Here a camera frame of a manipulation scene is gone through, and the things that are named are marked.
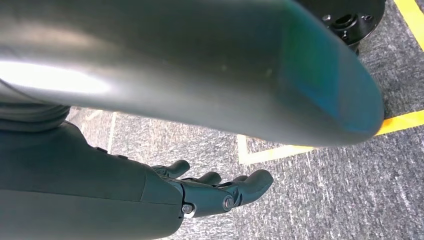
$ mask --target metal screw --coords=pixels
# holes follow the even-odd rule
[[[365,15],[365,16],[362,16],[362,19],[364,19],[365,21],[370,21],[371,19],[373,19],[373,16]]]
[[[342,39],[342,40],[346,40],[346,39],[348,39],[348,32],[347,32],[347,31],[344,31],[344,32],[343,32],[343,36],[341,36],[341,39]]]
[[[182,209],[181,210],[185,214],[190,214],[190,213],[193,212],[193,206],[192,205],[189,205],[189,204],[184,204],[184,205],[182,205]]]
[[[222,203],[225,211],[230,211],[234,207],[234,200],[232,196],[226,196]]]
[[[322,20],[323,20],[324,22],[330,21],[330,20],[331,20],[331,15],[324,15],[324,16],[322,17]]]

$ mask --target black robotic finger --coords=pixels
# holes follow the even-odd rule
[[[233,182],[235,182],[235,181],[244,182],[246,179],[248,179],[248,176],[241,175],[241,176],[238,176],[238,177],[234,178]]]
[[[267,170],[257,170],[249,177],[239,176],[237,181],[217,186],[232,194],[234,207],[250,204],[258,200],[273,184],[274,179]]]
[[[170,166],[152,166],[157,174],[176,179],[181,177],[190,169],[190,164],[186,160],[178,160]]]
[[[222,181],[222,178],[218,173],[214,171],[210,171],[199,178],[188,177],[188,178],[184,178],[183,180],[192,181],[192,182],[196,182],[200,184],[216,185]]]

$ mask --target yellow floor tape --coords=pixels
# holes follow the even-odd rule
[[[421,125],[424,125],[424,110],[410,112],[384,120],[381,129],[378,131],[376,136],[418,127]],[[248,154],[246,136],[243,135],[237,136],[237,144],[238,162],[240,164],[255,164],[275,159],[282,159],[296,154],[307,153],[314,149],[311,146],[284,145],[281,147]]]
[[[414,0],[394,0],[418,45],[424,51],[424,13]]]

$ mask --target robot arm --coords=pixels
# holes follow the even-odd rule
[[[184,217],[222,214],[270,187],[265,170],[219,184],[210,172],[178,180],[180,160],[153,166],[87,144],[69,122],[0,131],[0,239],[144,240],[173,234]]]

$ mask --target gray carpet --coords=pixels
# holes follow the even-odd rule
[[[393,0],[361,44],[360,59],[381,86],[387,118],[424,110],[424,52]],[[186,219],[169,239],[424,239],[424,126],[241,165],[234,134],[91,109],[74,109],[69,117],[92,145],[113,154],[149,165],[188,160],[187,176],[216,171],[230,180],[261,168],[273,174],[275,183],[258,202]],[[249,152],[279,146],[247,141]]]

